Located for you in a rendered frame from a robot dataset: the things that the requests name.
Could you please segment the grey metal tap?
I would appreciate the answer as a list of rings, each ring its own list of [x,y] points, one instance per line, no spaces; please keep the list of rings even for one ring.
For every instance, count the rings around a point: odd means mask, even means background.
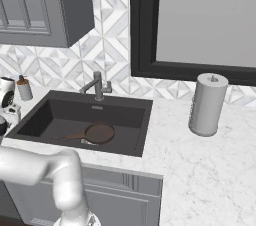
[[[112,84],[110,81],[107,82],[106,86],[102,84],[102,74],[100,71],[93,73],[93,80],[82,87],[79,92],[85,94],[91,87],[95,88],[95,100],[102,101],[104,99],[104,93],[112,92]]]

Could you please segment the grey soap dispenser brown collar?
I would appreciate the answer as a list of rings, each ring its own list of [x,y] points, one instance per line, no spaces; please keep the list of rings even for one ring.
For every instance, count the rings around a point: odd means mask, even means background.
[[[20,97],[23,101],[29,101],[33,98],[29,80],[23,76],[19,76],[19,80],[16,82]]]

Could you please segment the black framed window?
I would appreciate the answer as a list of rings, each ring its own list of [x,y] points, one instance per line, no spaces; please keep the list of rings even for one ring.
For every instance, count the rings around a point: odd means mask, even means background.
[[[130,0],[131,75],[197,81],[201,73],[225,76],[231,85],[256,87],[256,67],[221,66],[156,59],[159,0]]]

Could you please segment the grey wall cupboard door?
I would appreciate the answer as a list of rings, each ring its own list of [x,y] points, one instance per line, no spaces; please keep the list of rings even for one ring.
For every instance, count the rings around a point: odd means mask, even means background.
[[[62,0],[0,0],[0,44],[67,47]]]

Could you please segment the dark grey sink basin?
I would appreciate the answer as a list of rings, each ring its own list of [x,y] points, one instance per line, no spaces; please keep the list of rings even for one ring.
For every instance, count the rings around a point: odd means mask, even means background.
[[[143,154],[153,102],[92,94],[49,91],[8,134],[9,138],[140,157]],[[106,144],[68,140],[97,122],[113,126]]]

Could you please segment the grey base cupboard door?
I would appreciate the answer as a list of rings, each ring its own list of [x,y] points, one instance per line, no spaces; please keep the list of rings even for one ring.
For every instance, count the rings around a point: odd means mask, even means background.
[[[147,226],[148,202],[144,199],[89,190],[87,198],[101,226]]]

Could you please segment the white paper towel roll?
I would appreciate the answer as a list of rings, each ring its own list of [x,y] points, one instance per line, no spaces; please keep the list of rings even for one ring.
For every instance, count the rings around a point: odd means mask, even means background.
[[[211,137],[217,133],[229,81],[226,77],[203,73],[197,77],[188,127],[192,133]]]

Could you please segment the brown frying pan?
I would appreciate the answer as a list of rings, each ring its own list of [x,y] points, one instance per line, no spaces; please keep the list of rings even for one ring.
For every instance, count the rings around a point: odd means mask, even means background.
[[[102,145],[111,141],[114,135],[115,130],[112,125],[105,122],[98,122],[90,124],[83,133],[59,137],[59,140],[79,139],[82,143]]]

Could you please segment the grey wall cupboard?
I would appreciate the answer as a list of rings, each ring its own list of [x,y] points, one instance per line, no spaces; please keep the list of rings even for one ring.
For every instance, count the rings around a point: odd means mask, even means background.
[[[62,0],[69,48],[95,27],[93,0]]]

